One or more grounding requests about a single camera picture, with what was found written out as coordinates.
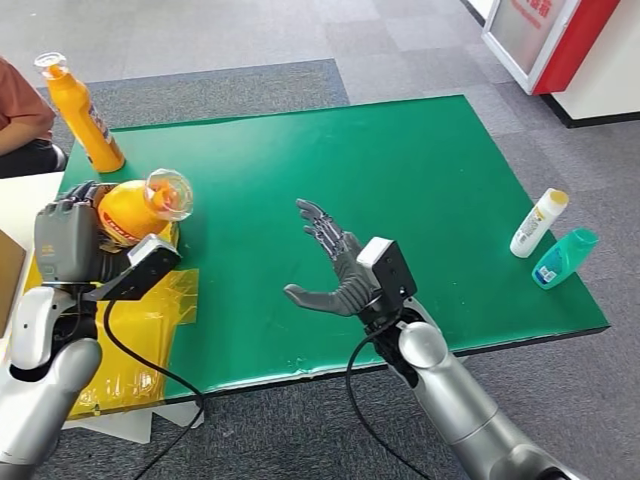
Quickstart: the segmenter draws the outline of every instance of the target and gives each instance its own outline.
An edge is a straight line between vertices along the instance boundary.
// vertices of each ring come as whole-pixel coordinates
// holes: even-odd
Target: orange bottle
[[[44,53],[34,64],[46,79],[54,104],[96,171],[115,172],[125,164],[125,156],[91,103],[89,91],[69,73],[63,55]]]
[[[149,233],[193,211],[191,185],[175,170],[155,170],[146,180],[121,183],[98,205],[103,229],[119,247],[135,245]]]

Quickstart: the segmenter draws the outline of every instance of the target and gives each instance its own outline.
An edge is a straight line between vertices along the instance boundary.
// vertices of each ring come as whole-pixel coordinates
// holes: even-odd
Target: yellow plastic sheet
[[[32,261],[25,291],[41,283],[38,267]],[[197,301],[197,269],[173,271],[142,300],[116,303],[109,323],[125,345],[156,365],[166,366],[175,327],[195,322]],[[106,336],[103,326],[106,303],[98,302],[96,317],[102,363],[80,394],[69,418],[157,404],[164,398],[163,375],[121,351]]]

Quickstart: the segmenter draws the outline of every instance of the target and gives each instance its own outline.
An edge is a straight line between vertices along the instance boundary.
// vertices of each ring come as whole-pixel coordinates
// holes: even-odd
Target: green table mat
[[[200,269],[197,321],[179,326],[169,368],[204,391],[343,368],[362,328],[305,311],[288,283],[336,287],[302,232],[297,197],[363,243],[397,240],[418,298],[454,351],[606,327],[577,275],[543,291],[509,250],[531,202],[462,96],[115,130],[127,156],[99,176],[76,144],[62,189],[174,168],[193,186],[180,268]],[[361,365],[379,362],[373,349]],[[187,392],[168,382],[168,398]]]

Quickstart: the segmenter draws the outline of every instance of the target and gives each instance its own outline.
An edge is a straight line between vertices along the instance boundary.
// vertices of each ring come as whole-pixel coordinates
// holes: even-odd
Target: cardboard box
[[[9,321],[26,252],[0,230],[0,337]]]

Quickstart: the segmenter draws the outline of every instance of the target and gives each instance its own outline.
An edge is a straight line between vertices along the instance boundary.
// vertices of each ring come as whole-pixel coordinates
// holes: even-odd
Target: teal plastic bottle
[[[577,270],[596,243],[598,236],[591,230],[569,232],[543,255],[534,269],[534,281],[545,290],[553,288]]]

